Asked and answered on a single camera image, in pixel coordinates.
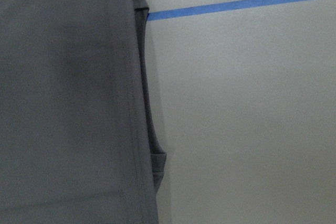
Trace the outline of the brown t-shirt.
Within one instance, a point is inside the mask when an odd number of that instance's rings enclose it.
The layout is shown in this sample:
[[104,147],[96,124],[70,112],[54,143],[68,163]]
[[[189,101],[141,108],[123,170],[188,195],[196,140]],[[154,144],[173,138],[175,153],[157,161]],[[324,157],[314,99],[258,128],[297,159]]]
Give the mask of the brown t-shirt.
[[1,0],[1,223],[158,223],[146,0]]

